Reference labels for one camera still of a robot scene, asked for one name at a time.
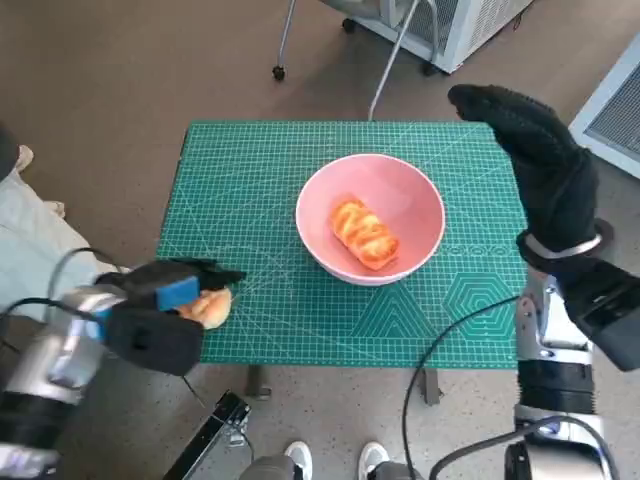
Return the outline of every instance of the table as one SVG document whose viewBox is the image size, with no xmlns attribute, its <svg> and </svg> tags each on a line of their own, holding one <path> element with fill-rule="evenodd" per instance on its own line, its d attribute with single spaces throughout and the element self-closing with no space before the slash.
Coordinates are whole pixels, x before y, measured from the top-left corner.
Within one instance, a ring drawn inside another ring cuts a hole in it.
<svg viewBox="0 0 640 480">
<path fill-rule="evenodd" d="M 393 285 L 348 285 L 307 253 L 298 192 L 326 163 L 379 152 L 420 168 L 440 190 L 447 226 L 436 255 Z M 443 328 L 519 292 L 524 216 L 506 154 L 483 124 L 196 122 L 185 137 L 159 258 L 218 259 L 248 272 L 205 363 L 413 367 Z M 513 307 L 453 333 L 433 368 L 513 368 Z"/>
</svg>

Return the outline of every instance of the pink bowl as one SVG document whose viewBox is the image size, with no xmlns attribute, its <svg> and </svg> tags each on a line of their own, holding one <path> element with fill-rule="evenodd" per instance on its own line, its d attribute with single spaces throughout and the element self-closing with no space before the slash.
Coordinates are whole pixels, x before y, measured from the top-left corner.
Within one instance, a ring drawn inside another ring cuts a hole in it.
<svg viewBox="0 0 640 480">
<path fill-rule="evenodd" d="M 362 265 L 329 225 L 336 203 L 354 195 L 400 240 L 397 260 L 377 272 Z M 402 160 L 374 153 L 325 165 L 307 181 L 296 206 L 298 233 L 311 255 L 329 273 L 354 285 L 385 285 L 420 268 L 438 248 L 444 224 L 444 205 L 431 180 Z"/>
</svg>

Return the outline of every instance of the caster wheel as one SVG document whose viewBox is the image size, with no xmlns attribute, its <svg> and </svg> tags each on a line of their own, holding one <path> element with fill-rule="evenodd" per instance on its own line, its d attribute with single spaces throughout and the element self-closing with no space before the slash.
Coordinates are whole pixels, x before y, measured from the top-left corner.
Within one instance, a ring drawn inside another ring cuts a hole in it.
<svg viewBox="0 0 640 480">
<path fill-rule="evenodd" d="M 351 20 L 350 18 L 345 18 L 342 21 L 342 29 L 349 35 L 351 35 L 353 32 L 356 31 L 356 25 L 357 23 Z"/>
<path fill-rule="evenodd" d="M 436 73 L 439 73 L 440 70 L 431 62 L 423 62 L 420 66 L 420 71 L 425 77 L 432 77 Z"/>
<path fill-rule="evenodd" d="M 273 67 L 273 78 L 276 79 L 276 81 L 281 82 L 282 80 L 284 80 L 284 77 L 286 76 L 286 72 L 284 71 L 284 68 L 282 68 L 280 65 L 276 65 L 275 67 Z"/>
</svg>

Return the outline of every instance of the bread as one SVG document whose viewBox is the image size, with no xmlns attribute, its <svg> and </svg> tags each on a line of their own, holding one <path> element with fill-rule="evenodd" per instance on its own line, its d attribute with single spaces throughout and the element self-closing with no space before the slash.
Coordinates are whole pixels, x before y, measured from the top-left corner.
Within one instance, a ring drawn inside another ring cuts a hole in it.
<svg viewBox="0 0 640 480">
<path fill-rule="evenodd" d="M 180 316 L 201 323 L 205 329 L 220 327 L 231 312 L 231 291 L 203 290 L 195 302 L 177 308 Z"/>
<path fill-rule="evenodd" d="M 365 267 L 380 270 L 396 258 L 398 238 L 359 199 L 341 202 L 329 221 L 334 235 Z"/>
</svg>

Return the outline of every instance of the floor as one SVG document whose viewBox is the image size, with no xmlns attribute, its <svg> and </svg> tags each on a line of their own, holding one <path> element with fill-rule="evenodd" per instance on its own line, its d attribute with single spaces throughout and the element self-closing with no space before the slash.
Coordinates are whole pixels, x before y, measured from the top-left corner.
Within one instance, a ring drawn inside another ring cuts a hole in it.
<svg viewBox="0 0 640 480">
<path fill-rule="evenodd" d="M 0 111 L 36 152 L 27 181 L 67 203 L 69 221 L 124 264 L 153 257 L 183 133 L 195 118 L 362 119 L 390 45 L 346 36 L 341 16 L 299 2 L 287 81 L 270 70 L 286 0 L 36 0 L 0 2 Z M 640 25 L 637 0 L 538 0 L 453 76 L 424 78 L 402 54 L 379 119 L 449 120 L 447 89 L 498 83 L 554 106 L 570 121 Z M 638 181 L 602 163 L 600 214 L 616 227 L 614 261 L 640 272 Z M 192 380 L 215 401 L 242 390 L 244 367 L 199 366 Z M 410 372 L 278 367 L 249 435 L 258 455 L 303 438 L 317 480 L 353 478 L 370 439 L 402 457 L 399 411 Z M 442 405 L 416 398 L 417 466 L 511 427 L 513 372 L 446 371 Z M 598 362 L 598 399 L 625 479 L 640 479 L 640 373 Z M 65 479 L 161 477 L 202 419 L 180 381 L 109 360 L 62 440 Z M 500 478 L 502 449 L 460 461 L 443 478 Z M 236 478 L 243 449 L 218 448 L 198 479 Z"/>
</svg>

